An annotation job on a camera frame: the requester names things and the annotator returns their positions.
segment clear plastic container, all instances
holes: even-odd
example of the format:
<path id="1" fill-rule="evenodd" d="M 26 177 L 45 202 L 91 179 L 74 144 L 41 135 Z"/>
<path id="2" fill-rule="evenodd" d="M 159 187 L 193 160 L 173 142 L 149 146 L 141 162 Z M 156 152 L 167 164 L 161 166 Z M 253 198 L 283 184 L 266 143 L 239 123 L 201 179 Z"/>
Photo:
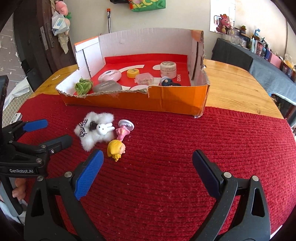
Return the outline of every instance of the clear plastic container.
<path id="1" fill-rule="evenodd" d="M 138 74 L 135 78 L 135 83 L 138 85 L 151 85 L 154 82 L 154 77 L 150 73 Z"/>

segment yellow hair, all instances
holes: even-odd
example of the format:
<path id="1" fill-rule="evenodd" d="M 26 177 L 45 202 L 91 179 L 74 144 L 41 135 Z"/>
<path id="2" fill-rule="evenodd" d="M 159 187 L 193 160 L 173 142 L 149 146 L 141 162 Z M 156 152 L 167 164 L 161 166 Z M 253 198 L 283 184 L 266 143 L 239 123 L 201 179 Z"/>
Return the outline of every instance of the yellow hair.
<path id="1" fill-rule="evenodd" d="M 119 140 L 110 141 L 107 148 L 108 157 L 112 157 L 115 161 L 118 161 L 121 158 L 119 154 L 121 145 L 122 142 Z"/>

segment plaid ribbon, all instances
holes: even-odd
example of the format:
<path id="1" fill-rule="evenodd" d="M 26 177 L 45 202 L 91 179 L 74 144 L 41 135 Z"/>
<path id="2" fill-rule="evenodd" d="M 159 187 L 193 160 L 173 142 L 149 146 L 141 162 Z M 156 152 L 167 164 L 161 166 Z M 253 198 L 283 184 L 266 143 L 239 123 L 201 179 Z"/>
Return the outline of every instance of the plaid ribbon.
<path id="1" fill-rule="evenodd" d="M 85 119 L 83 122 L 80 122 L 79 123 L 79 126 L 81 127 L 81 129 L 80 129 L 80 137 L 84 137 L 87 133 L 85 132 L 85 129 L 84 129 L 84 127 L 85 127 L 85 125 L 86 125 L 86 123 L 87 123 L 87 119 Z"/>

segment metal bolt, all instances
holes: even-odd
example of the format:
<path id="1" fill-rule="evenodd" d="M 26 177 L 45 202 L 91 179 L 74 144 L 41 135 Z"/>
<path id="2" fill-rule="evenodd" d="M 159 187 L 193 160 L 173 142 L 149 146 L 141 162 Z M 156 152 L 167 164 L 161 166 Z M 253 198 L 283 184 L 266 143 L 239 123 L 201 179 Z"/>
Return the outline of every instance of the metal bolt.
<path id="1" fill-rule="evenodd" d="M 37 181 L 40 182 L 40 181 L 42 181 L 42 180 L 43 180 L 43 176 L 38 176 L 38 177 L 37 177 Z"/>
<path id="2" fill-rule="evenodd" d="M 226 178 L 231 178 L 231 173 L 230 173 L 230 172 L 225 172 L 225 173 L 224 173 L 224 176 L 225 176 Z"/>
<path id="3" fill-rule="evenodd" d="M 252 176 L 252 179 L 253 179 L 255 182 L 259 181 L 259 178 L 258 178 L 257 176 Z"/>
<path id="4" fill-rule="evenodd" d="M 72 172 L 66 172 L 65 173 L 65 177 L 71 177 L 72 176 Z"/>

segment yellow cap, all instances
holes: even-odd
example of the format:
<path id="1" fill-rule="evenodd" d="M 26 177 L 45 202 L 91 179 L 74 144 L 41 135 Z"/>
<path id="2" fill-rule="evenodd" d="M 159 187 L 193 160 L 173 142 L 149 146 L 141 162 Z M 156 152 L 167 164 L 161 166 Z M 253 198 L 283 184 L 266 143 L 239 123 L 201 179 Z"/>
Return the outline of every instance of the yellow cap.
<path id="1" fill-rule="evenodd" d="M 131 79 L 134 79 L 138 74 L 140 74 L 140 70 L 138 69 L 129 69 L 127 71 L 127 76 Z"/>

